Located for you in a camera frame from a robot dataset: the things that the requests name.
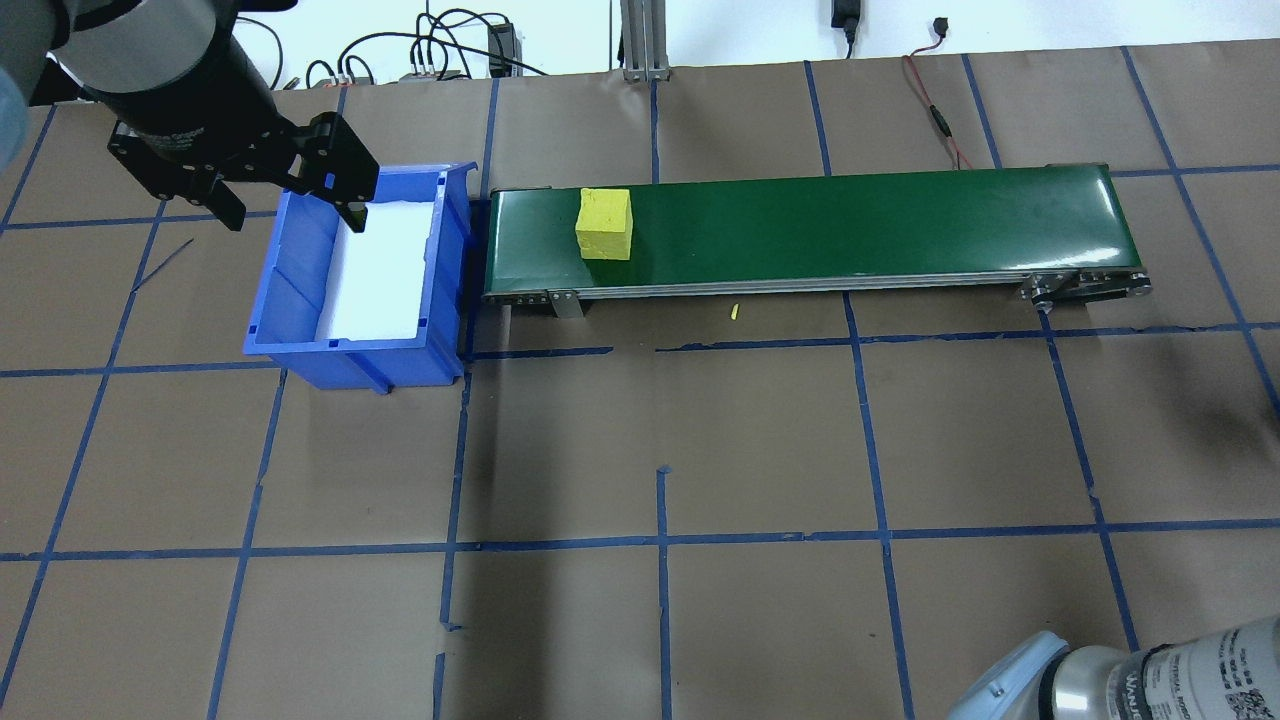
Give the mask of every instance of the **yellow cube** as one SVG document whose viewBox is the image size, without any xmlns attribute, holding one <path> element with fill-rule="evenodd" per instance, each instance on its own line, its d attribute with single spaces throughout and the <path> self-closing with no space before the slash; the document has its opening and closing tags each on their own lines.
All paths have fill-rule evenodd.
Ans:
<svg viewBox="0 0 1280 720">
<path fill-rule="evenodd" d="M 573 231 L 584 260 L 630 260 L 631 191 L 584 187 Z"/>
</svg>

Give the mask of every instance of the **blue tape line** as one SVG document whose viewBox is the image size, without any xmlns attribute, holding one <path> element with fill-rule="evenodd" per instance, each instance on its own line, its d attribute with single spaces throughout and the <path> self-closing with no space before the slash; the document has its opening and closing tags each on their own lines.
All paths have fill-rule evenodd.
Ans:
<svg viewBox="0 0 1280 720">
<path fill-rule="evenodd" d="M 9 228 L 9 220 L 13 219 L 13 210 L 18 206 L 18 199 L 22 197 L 23 188 L 27 187 L 27 178 L 31 177 L 31 169 L 36 167 L 36 156 L 40 155 L 40 149 L 45 145 L 49 126 L 54 124 L 54 113 L 56 111 L 58 105 L 49 106 L 49 113 L 45 115 L 45 124 L 40 126 L 40 135 L 36 136 L 36 143 L 31 147 L 31 155 L 27 155 L 27 164 L 23 165 L 22 174 L 18 176 L 18 184 L 14 186 L 13 196 L 9 197 L 9 206 L 5 208 L 4 217 L 0 218 L 0 233 L 4 233 Z"/>
<path fill-rule="evenodd" d="M 64 550 L 56 551 L 52 560 L 67 562 L 77 560 L 200 560 L 206 557 L 236 557 L 239 550 L 234 547 L 173 547 L 164 550 Z"/>
<path fill-rule="evenodd" d="M 809 81 L 809 104 L 813 105 L 813 123 L 818 128 L 818 150 L 822 151 L 822 174 L 831 177 L 831 155 L 827 154 L 827 128 L 822 124 L 822 105 L 818 102 L 818 86 L 813 81 L 813 63 L 804 61 L 804 77 Z"/>
<path fill-rule="evenodd" d="M 175 365 L 120 365 L 111 368 L 113 375 L 140 375 L 148 373 L 209 373 L 223 370 L 275 370 L 279 365 L 270 360 L 243 360 L 230 363 L 179 363 Z"/>
<path fill-rule="evenodd" d="M 493 352 L 472 352 L 472 360 L 521 360 L 526 357 L 582 357 L 586 355 L 608 355 L 613 347 L 557 347 L 549 350 L 503 350 Z"/>
<path fill-rule="evenodd" d="M 1124 55 L 1125 67 L 1129 68 L 1129 77 L 1133 79 L 1134 88 L 1138 91 L 1138 99 L 1142 100 L 1142 108 L 1147 113 L 1147 119 L 1151 122 L 1151 129 L 1156 133 L 1156 138 L 1160 141 L 1160 149 L 1165 154 L 1169 169 L 1176 170 L 1178 163 L 1174 161 L 1174 154 L 1169 147 L 1165 131 L 1160 127 L 1160 120 L 1156 118 L 1156 110 L 1151 105 L 1151 97 L 1147 96 L 1147 88 L 1142 85 L 1142 78 L 1138 76 L 1138 67 L 1133 61 L 1133 55 L 1129 53 L 1128 47 L 1121 47 L 1120 53 Z M 1183 179 L 1181 174 L 1174 176 L 1174 184 L 1178 186 L 1178 193 L 1183 199 L 1187 214 L 1192 218 L 1192 225 L 1196 227 L 1196 234 L 1199 236 L 1201 245 L 1204 247 L 1204 254 L 1208 255 L 1210 265 L 1213 266 L 1213 274 L 1217 275 L 1217 282 L 1222 287 L 1222 295 L 1226 296 L 1226 302 L 1231 306 L 1235 322 L 1239 324 L 1240 332 L 1244 334 L 1244 343 L 1248 346 L 1249 355 L 1253 357 L 1253 364 L 1258 369 L 1262 388 L 1267 393 L 1267 400 L 1271 402 L 1271 411 L 1280 418 L 1280 393 L 1276 392 L 1275 382 L 1272 382 L 1271 373 L 1267 370 L 1267 364 L 1262 359 L 1262 351 L 1258 348 L 1258 343 L 1253 338 L 1249 323 L 1244 318 L 1244 310 L 1240 307 L 1240 302 L 1235 297 L 1235 291 L 1231 290 L 1231 283 L 1226 277 L 1226 270 L 1222 268 L 1222 263 L 1219 261 L 1217 252 L 1213 250 L 1213 242 L 1208 237 L 1208 231 L 1204 229 L 1204 223 L 1201 220 L 1199 211 L 1196 210 L 1196 204 L 1192 202 L 1190 192 L 1187 190 L 1187 182 Z"/>
<path fill-rule="evenodd" d="M 925 340 L 940 341 L 973 341 L 973 340 L 1028 340 L 1039 338 L 1041 331 L 993 331 L 973 333 L 938 333 L 938 334 L 879 334 L 859 338 L 861 345 L 876 345 L 881 342 L 920 342 Z"/>
<path fill-rule="evenodd" d="M 691 533 L 667 536 L 667 544 L 756 544 L 780 542 L 850 542 L 879 539 L 879 530 L 820 530 L 815 533 Z"/>
<path fill-rule="evenodd" d="M 493 78 L 489 86 L 489 119 L 485 120 L 484 129 L 484 169 L 480 170 L 480 196 L 489 197 L 489 169 L 493 164 L 493 127 L 498 120 L 498 83 L 499 78 Z"/>
<path fill-rule="evenodd" d="M 650 149 L 650 179 L 658 184 L 662 179 L 658 161 L 658 81 L 649 81 L 649 149 Z"/>
<path fill-rule="evenodd" d="M 236 632 L 236 615 L 239 611 L 239 598 L 244 589 L 244 573 L 248 568 L 250 547 L 253 544 L 253 525 L 257 523 L 257 509 L 262 500 L 262 486 L 253 486 L 253 500 L 250 505 L 248 521 L 244 523 L 244 539 L 236 564 L 236 580 L 232 582 L 232 598 L 227 606 L 227 620 L 223 624 L 223 639 L 218 646 L 218 665 L 214 667 L 214 684 L 209 691 L 209 712 L 206 720 L 218 717 L 218 703 L 223 697 L 223 679 L 227 676 L 227 657 L 232 650 L 232 635 Z"/>
<path fill-rule="evenodd" d="M 941 538 L 1016 538 L 1034 536 L 1082 536 L 1096 533 L 1097 525 L 1012 525 L 993 528 L 913 528 L 892 530 L 893 539 Z"/>
<path fill-rule="evenodd" d="M 814 337 L 803 340 L 731 340 L 724 342 L 690 342 L 680 347 L 659 347 L 655 352 L 695 352 L 701 350 L 758 350 L 762 347 L 824 347 L 849 345 L 847 337 Z"/>
<path fill-rule="evenodd" d="M 1111 523 L 1112 533 L 1167 533 L 1178 530 L 1258 530 L 1280 528 L 1280 518 L 1236 520 L 1156 520 L 1147 523 Z"/>
<path fill-rule="evenodd" d="M 1044 345 L 1048 347 L 1053 375 L 1057 379 L 1057 391 L 1062 397 L 1062 409 L 1066 411 L 1066 424 L 1071 429 L 1071 441 L 1075 443 L 1075 456 L 1080 464 L 1080 475 L 1084 478 L 1084 489 L 1089 496 L 1089 505 L 1093 507 L 1093 520 L 1097 527 L 1098 539 L 1102 543 L 1102 555 L 1107 561 L 1107 573 L 1111 575 L 1111 588 L 1116 596 L 1120 624 L 1124 626 L 1129 650 L 1137 652 L 1138 633 L 1134 630 L 1133 618 L 1129 614 L 1129 598 L 1124 591 L 1124 582 L 1120 579 L 1120 566 L 1116 564 L 1115 548 L 1111 547 L 1111 536 L 1107 530 L 1106 515 L 1102 512 L 1102 501 L 1098 500 L 1094 492 L 1093 466 L 1089 462 L 1089 454 L 1084 448 L 1084 433 L 1080 432 L 1080 420 L 1075 413 L 1071 388 L 1066 382 L 1066 372 L 1062 369 L 1062 357 L 1059 355 L 1057 341 L 1053 337 L 1053 327 L 1048 322 L 1048 315 L 1041 314 L 1041 327 L 1044 329 Z"/>
<path fill-rule="evenodd" d="M 253 482 L 253 497 L 248 506 L 248 519 L 244 520 L 244 537 L 241 541 L 238 560 L 236 562 L 236 579 L 232 582 L 230 602 L 227 605 L 227 620 L 223 624 L 223 639 L 218 647 L 218 665 L 214 667 L 214 682 L 209 691 L 209 712 L 206 720 L 218 716 L 218 703 L 221 702 L 223 679 L 227 675 L 227 659 L 230 655 L 232 637 L 236 633 L 236 616 L 239 612 L 239 598 L 244 589 L 244 574 L 248 570 L 248 560 L 253 550 L 253 530 L 257 528 L 257 514 L 262 506 L 262 478 L 266 477 L 266 468 L 271 460 L 271 447 L 275 445 L 275 430 L 280 420 L 280 406 L 284 404 L 284 386 L 289 379 L 289 372 L 280 370 L 280 382 L 275 386 L 275 397 L 271 401 L 271 414 L 266 421 L 266 433 L 262 438 L 262 457 L 257 466 L 257 479 Z"/>
<path fill-rule="evenodd" d="M 897 657 L 897 682 L 902 693 L 902 714 L 906 720 L 915 720 L 915 702 L 911 700 L 911 676 L 906 665 L 906 641 L 902 637 L 902 612 L 897 602 L 897 578 L 893 574 L 892 533 L 888 525 L 888 510 L 884 506 L 884 487 L 881 483 L 879 455 L 876 451 L 876 430 L 872 425 L 872 406 L 867 393 L 867 373 L 863 365 L 861 341 L 858 334 L 858 319 L 849 292 L 844 293 L 845 322 L 849 325 L 850 347 L 854 351 L 854 380 L 858 386 L 858 410 L 863 420 L 863 439 L 867 442 L 867 465 L 872 477 L 872 496 L 876 500 L 876 529 L 881 542 L 881 560 L 884 566 L 884 593 L 888 600 L 888 619 L 893 630 L 893 653 Z"/>
<path fill-rule="evenodd" d="M 161 201 L 156 206 L 155 218 L 160 218 L 164 214 L 165 202 Z M 155 246 L 156 232 L 160 229 L 159 222 L 151 223 L 151 232 L 147 233 L 147 242 L 142 247 L 142 256 L 138 259 L 138 266 L 133 274 L 133 283 L 137 284 L 138 279 L 147 269 L 147 259 L 151 256 L 151 249 Z M 54 547 L 58 544 L 58 536 L 63 529 L 63 520 L 67 518 L 67 509 L 72 502 L 72 493 L 76 491 L 76 482 L 79 479 L 81 466 L 84 464 L 84 452 L 88 450 L 90 438 L 93 437 L 93 423 L 97 420 L 97 414 L 102 409 L 102 398 L 106 396 L 106 383 L 111 378 L 111 366 L 115 365 L 115 357 L 120 352 L 120 341 L 124 340 L 124 328 L 129 324 L 129 315 L 133 313 L 133 301 L 137 297 L 133 292 L 129 292 L 128 297 L 124 300 L 124 310 L 120 313 L 120 323 L 115 328 L 115 338 L 111 342 L 111 354 L 106 359 L 106 366 L 102 372 L 102 379 L 97 383 L 97 393 L 93 396 L 93 405 L 90 407 L 88 419 L 84 421 L 84 432 L 81 434 L 79 446 L 76 448 L 76 459 L 72 461 L 70 473 L 67 477 L 67 484 L 63 488 L 63 497 L 58 503 L 58 511 L 54 514 L 52 527 L 49 529 L 49 539 L 45 542 L 45 550 L 41 555 L 40 568 L 36 570 L 36 579 L 32 582 L 31 593 L 27 596 L 27 606 L 23 609 L 22 620 L 18 624 L 18 632 L 14 635 L 13 648 L 9 651 L 9 661 L 5 664 L 4 675 L 0 676 L 0 707 L 4 707 L 5 696 L 9 694 L 9 684 L 13 682 L 13 670 L 18 665 L 18 656 L 22 653 L 22 643 L 27 638 L 27 630 L 31 628 L 31 618 L 36 611 L 36 603 L 40 601 L 40 592 L 45 584 L 45 574 L 49 571 L 49 564 L 52 561 Z"/>
<path fill-rule="evenodd" d="M 1280 529 L 1280 518 L 1230 518 L 1220 520 L 1149 520 L 1138 523 L 1107 523 L 1111 533 L 1166 533 L 1201 530 L 1257 530 Z M 1079 536 L 1098 532 L 1098 525 L 995 525 L 987 528 L 905 528 L 891 529 L 892 539 L 956 539 L 956 538 L 1005 538 L 1036 536 Z M 773 532 L 773 533 L 691 533 L 668 534 L 668 546 L 699 544 L 772 544 L 788 542 L 868 542 L 878 541 L 879 530 L 819 530 Z M 374 544 L 335 544 L 335 546 L 278 546 L 255 547 L 251 557 L 323 557 L 344 555 L 428 555 L 456 552 L 549 552 L 556 550 L 598 550 L 609 547 L 654 547 L 660 543 L 657 536 L 616 536 L 595 538 L 568 538 L 553 541 L 515 541 L 515 542 L 415 542 L 415 543 L 374 543 Z M 72 550 L 55 551 L 50 560 L 174 560 L 205 557 L 238 557 L 236 547 L 195 547 L 161 550 Z M 0 562 L 40 561 L 41 552 L 0 552 Z"/>
<path fill-rule="evenodd" d="M 0 370 L 0 378 L 64 378 L 69 375 L 101 375 L 105 368 L 46 368 L 42 370 Z"/>
<path fill-rule="evenodd" d="M 452 547 L 458 542 L 458 524 L 462 516 L 462 477 L 467 459 L 471 382 L 471 370 L 467 370 L 462 377 L 462 398 L 458 402 L 458 438 L 453 451 L 453 487 L 449 491 L 448 544 L 451 550 L 444 555 L 444 574 L 440 579 L 440 624 L 451 632 L 454 628 L 451 618 L 453 611 L 453 566 L 457 560 L 457 553 Z"/>
<path fill-rule="evenodd" d="M 662 720 L 671 720 L 671 578 L 667 570 L 667 475 L 671 468 L 658 468 L 658 637 L 662 660 Z"/>
<path fill-rule="evenodd" d="M 1005 164 L 1000 160 L 1000 147 L 996 146 L 996 135 L 991 132 L 991 120 L 987 119 L 987 105 L 982 101 L 982 90 L 978 88 L 978 77 L 973 74 L 973 63 L 969 61 L 969 54 L 960 55 L 960 61 L 964 63 L 964 74 L 969 78 L 969 91 L 973 92 L 973 104 L 978 108 L 978 120 L 982 122 L 982 135 L 987 137 L 987 150 L 991 151 L 991 161 L 997 169 L 1004 168 Z"/>
<path fill-rule="evenodd" d="M 431 720 L 440 720 L 444 705 L 444 653 L 435 656 L 435 673 L 431 675 Z"/>
<path fill-rule="evenodd" d="M 305 547 L 255 547 L 251 557 L 334 557 L 344 555 L 426 555 L 448 552 L 447 542 L 403 542 L 374 544 L 319 544 Z"/>
<path fill-rule="evenodd" d="M 1165 155 L 1165 161 L 1169 163 L 1169 169 L 1176 172 L 1178 163 L 1174 161 L 1174 152 L 1169 149 L 1169 141 L 1165 140 L 1165 132 L 1160 128 L 1160 120 L 1156 119 L 1156 110 L 1151 106 L 1151 99 L 1147 97 L 1147 88 L 1142 85 L 1142 78 L 1138 77 L 1138 67 L 1133 63 L 1133 55 L 1129 54 L 1129 49 L 1121 46 L 1120 54 L 1124 56 L 1124 64 L 1129 68 L 1129 77 L 1133 79 L 1133 86 L 1138 91 L 1138 100 L 1142 101 L 1142 109 L 1147 113 L 1147 120 L 1151 123 L 1151 129 L 1156 133 L 1156 141 L 1160 142 L 1160 151 Z"/>
<path fill-rule="evenodd" d="M 1183 334 L 1183 333 L 1224 333 L 1224 332 L 1240 332 L 1240 327 L 1236 324 L 1221 324 L 1221 325 L 1153 325 L 1149 328 L 1082 328 L 1071 331 L 1059 331 L 1055 329 L 1053 334 L 1056 337 L 1117 337 L 1117 336 L 1130 336 L 1130 334 Z"/>
</svg>

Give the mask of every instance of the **metal bracket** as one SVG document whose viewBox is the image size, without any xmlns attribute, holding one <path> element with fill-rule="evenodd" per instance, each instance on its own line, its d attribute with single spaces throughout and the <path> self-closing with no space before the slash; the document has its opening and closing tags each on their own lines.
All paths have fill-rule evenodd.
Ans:
<svg viewBox="0 0 1280 720">
<path fill-rule="evenodd" d="M 576 290 L 544 290 L 541 292 L 522 292 L 518 295 L 489 295 L 484 299 L 490 305 L 512 305 L 515 307 L 550 307 L 557 318 L 581 318 L 582 302 Z"/>
<path fill-rule="evenodd" d="M 622 77 L 627 82 L 671 78 L 667 0 L 622 0 Z"/>
<path fill-rule="evenodd" d="M 1019 295 L 1041 313 L 1055 304 L 1093 302 L 1117 297 L 1140 297 L 1151 292 L 1151 278 L 1137 270 L 1061 270 L 1033 273 L 1023 281 Z"/>
</svg>

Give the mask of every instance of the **blue plastic bin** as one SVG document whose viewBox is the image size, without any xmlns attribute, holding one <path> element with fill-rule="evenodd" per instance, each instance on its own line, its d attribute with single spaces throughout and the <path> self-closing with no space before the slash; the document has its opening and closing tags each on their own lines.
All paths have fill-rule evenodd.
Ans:
<svg viewBox="0 0 1280 720">
<path fill-rule="evenodd" d="M 458 299 L 463 251 L 472 245 L 467 172 L 475 163 L 383 168 L 372 202 L 433 201 L 417 336 L 316 340 L 325 306 L 338 213 L 325 201 L 284 192 L 262 266 L 246 355 L 266 355 L 323 389 L 447 386 L 462 374 Z"/>
</svg>

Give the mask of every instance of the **green conveyor belt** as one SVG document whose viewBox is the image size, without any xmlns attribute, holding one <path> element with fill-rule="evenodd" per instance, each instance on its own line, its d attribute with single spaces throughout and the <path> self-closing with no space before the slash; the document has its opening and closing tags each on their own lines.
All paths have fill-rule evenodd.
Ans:
<svg viewBox="0 0 1280 720">
<path fill-rule="evenodd" d="M 1103 165 L 627 187 L 628 261 L 580 258 L 579 188 L 495 192 L 486 297 L 922 287 L 1142 268 Z"/>
</svg>

